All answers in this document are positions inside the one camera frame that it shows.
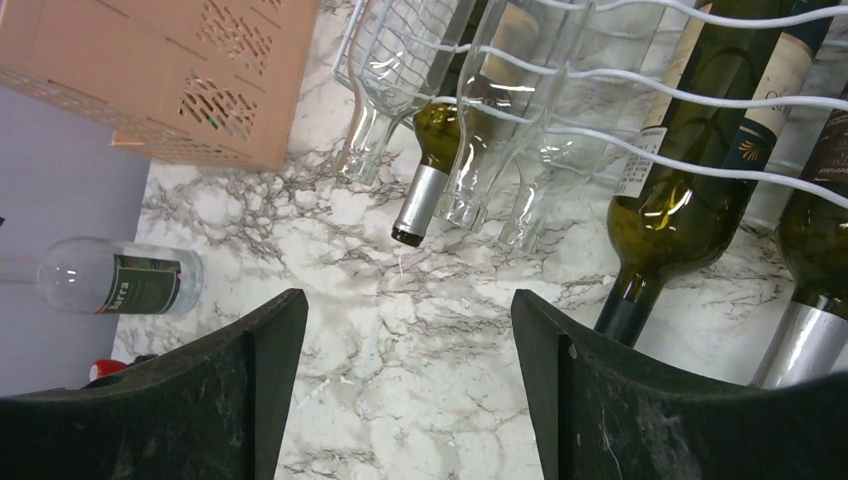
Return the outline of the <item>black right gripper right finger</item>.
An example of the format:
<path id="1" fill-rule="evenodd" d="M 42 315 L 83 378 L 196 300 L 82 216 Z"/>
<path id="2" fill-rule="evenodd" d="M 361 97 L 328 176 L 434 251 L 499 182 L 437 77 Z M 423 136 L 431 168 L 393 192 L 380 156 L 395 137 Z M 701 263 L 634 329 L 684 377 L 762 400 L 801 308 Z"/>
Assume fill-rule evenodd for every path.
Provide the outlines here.
<path id="1" fill-rule="evenodd" d="M 536 293 L 511 303 L 547 479 L 843 479 L 847 377 L 781 390 L 697 375 L 573 320 Z"/>

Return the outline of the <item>clear square glass bottle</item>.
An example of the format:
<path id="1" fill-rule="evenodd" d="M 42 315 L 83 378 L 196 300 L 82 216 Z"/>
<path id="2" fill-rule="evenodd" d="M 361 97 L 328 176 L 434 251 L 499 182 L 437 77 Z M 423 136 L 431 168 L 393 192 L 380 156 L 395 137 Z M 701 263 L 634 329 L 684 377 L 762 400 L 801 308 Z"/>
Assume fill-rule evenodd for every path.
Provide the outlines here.
<path id="1" fill-rule="evenodd" d="M 334 169 L 373 184 L 396 128 L 437 97 L 473 1 L 366 1 L 346 53 L 355 108 Z"/>

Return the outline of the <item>clear liquor bottle red label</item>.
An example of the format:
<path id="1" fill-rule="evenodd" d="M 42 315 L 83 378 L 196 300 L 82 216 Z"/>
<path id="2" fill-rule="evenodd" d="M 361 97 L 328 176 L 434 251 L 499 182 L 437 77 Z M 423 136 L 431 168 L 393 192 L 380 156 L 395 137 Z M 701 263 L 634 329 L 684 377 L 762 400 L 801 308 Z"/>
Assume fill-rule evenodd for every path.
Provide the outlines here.
<path id="1" fill-rule="evenodd" d="M 1 280 L 35 286 L 60 311 L 181 315 L 200 297 L 204 266 L 190 250 L 77 236 L 37 256 L 3 254 Z"/>

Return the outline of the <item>clear tall glass bottle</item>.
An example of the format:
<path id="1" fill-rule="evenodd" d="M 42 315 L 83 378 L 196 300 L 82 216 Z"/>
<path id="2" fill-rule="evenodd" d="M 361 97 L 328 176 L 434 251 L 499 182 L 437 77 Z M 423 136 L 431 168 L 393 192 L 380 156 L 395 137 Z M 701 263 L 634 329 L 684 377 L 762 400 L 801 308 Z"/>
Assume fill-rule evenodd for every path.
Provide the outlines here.
<path id="1" fill-rule="evenodd" d="M 492 1 L 457 87 L 461 139 L 435 216 L 477 232 L 508 162 L 540 133 L 593 1 Z"/>

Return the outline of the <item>green bottle grey foil neck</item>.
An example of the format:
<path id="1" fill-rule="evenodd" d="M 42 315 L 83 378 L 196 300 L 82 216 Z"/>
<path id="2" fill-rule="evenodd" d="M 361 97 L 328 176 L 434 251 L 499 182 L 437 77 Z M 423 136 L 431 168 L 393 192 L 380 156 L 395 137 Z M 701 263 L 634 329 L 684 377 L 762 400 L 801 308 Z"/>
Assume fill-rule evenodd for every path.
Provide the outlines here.
<path id="1" fill-rule="evenodd" d="M 544 19 L 542 5 L 535 1 L 508 1 L 495 11 L 497 26 L 492 45 L 526 59 L 538 42 Z M 519 69 L 499 57 L 483 61 L 468 97 L 501 110 L 511 106 L 508 85 L 520 79 Z M 414 133 L 421 149 L 406 199 L 393 224 L 391 237 L 418 247 L 424 240 L 436 205 L 448 182 L 461 145 L 460 120 L 455 105 L 431 103 L 413 118 Z"/>

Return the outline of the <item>clear glass wine bottle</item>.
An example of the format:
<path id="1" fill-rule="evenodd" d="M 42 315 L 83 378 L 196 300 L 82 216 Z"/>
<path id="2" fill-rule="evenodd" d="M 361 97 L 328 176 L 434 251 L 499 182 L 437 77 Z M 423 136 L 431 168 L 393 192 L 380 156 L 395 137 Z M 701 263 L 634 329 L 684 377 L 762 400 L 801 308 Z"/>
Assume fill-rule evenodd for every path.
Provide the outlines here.
<path id="1" fill-rule="evenodd" d="M 602 69 L 638 73 L 665 8 L 653 3 L 614 7 L 600 1 L 568 64 L 568 78 L 548 122 L 517 155 L 520 185 L 499 242 L 534 251 L 557 201 L 605 167 L 607 143 L 587 130 L 610 134 L 622 124 L 635 81 L 602 76 Z"/>

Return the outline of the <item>green bottle dark brown label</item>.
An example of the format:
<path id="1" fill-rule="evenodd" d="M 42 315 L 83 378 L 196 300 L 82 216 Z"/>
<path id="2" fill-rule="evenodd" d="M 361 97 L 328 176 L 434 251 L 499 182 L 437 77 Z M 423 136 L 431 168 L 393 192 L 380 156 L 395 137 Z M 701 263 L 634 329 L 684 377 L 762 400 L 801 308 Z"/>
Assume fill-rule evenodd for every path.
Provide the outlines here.
<path id="1" fill-rule="evenodd" d="M 795 190 L 776 244 L 795 286 L 751 380 L 764 389 L 828 374 L 847 345 L 847 210 Z"/>

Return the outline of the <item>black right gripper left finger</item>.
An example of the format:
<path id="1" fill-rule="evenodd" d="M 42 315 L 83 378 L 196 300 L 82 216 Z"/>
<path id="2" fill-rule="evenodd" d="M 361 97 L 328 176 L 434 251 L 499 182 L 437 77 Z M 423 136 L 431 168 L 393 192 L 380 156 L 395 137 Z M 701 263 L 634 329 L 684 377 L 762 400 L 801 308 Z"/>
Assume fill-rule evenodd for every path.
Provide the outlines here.
<path id="1" fill-rule="evenodd" d="M 289 289 L 239 320 L 76 390 L 1 401 L 5 479 L 270 479 L 309 305 Z"/>

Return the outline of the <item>green wine bottle white label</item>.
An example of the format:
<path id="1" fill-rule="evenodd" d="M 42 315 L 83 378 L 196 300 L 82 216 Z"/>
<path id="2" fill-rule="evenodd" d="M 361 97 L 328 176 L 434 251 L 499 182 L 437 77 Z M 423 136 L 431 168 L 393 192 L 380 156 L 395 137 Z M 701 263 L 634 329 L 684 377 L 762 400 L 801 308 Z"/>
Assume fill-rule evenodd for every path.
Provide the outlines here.
<path id="1" fill-rule="evenodd" d="M 705 97 L 752 100 L 781 32 L 691 18 L 662 82 Z M 744 115 L 742 109 L 700 105 L 659 93 L 637 144 L 669 159 L 720 168 Z M 714 263 L 726 250 L 751 192 L 744 181 L 630 156 L 606 217 L 620 269 L 595 331 L 634 346 L 666 284 Z"/>

